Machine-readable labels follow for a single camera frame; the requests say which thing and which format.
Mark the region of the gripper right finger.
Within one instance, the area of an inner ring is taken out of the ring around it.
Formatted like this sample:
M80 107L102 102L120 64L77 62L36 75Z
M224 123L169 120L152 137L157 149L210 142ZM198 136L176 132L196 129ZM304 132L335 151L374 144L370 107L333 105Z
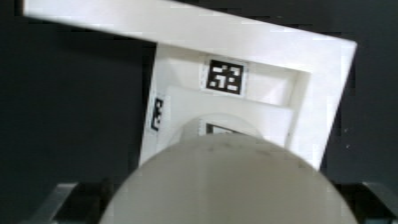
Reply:
M398 224L398 194L377 182L336 183L359 224Z

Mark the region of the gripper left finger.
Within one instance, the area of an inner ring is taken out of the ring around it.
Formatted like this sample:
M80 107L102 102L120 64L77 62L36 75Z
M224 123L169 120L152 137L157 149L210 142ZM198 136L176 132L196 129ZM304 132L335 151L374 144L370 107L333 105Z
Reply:
M32 216L20 224L100 224L114 196L114 183L59 183Z

